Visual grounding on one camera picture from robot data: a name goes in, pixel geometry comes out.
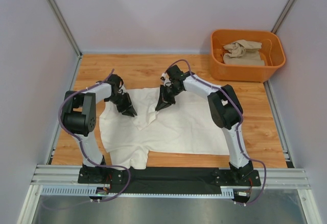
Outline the white t shirt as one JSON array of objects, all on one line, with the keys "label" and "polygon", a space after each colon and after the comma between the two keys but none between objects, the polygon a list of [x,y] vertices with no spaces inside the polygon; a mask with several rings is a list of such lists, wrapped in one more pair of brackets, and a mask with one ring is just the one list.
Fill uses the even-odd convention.
[{"label": "white t shirt", "polygon": [[122,115],[111,102],[99,117],[101,140],[113,165],[145,169],[150,151],[229,156],[206,99],[182,92],[176,104],[156,111],[158,88],[131,89],[128,94],[136,117]]}]

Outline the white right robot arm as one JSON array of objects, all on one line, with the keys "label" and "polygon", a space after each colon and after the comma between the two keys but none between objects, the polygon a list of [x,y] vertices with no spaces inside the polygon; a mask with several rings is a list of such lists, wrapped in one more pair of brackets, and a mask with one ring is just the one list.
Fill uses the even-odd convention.
[{"label": "white right robot arm", "polygon": [[253,163],[246,152],[241,132],[243,109],[232,86],[215,85],[191,71],[182,72],[177,65],[170,66],[160,79],[156,111],[176,103],[175,97],[183,91],[196,94],[208,101],[212,120],[222,129],[229,150],[230,179],[242,185],[253,171]]}]

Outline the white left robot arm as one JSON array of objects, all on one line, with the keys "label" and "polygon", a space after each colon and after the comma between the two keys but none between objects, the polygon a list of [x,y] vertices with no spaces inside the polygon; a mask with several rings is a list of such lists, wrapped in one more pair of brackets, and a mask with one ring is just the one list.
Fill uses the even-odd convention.
[{"label": "white left robot arm", "polygon": [[97,122],[96,109],[100,101],[113,103],[122,115],[137,116],[123,79],[112,73],[105,80],[96,82],[88,88],[67,91],[58,112],[59,125],[77,142],[83,156],[83,165],[93,167],[89,177],[96,184],[104,183],[108,173],[103,168],[104,156],[99,150],[94,134]]}]

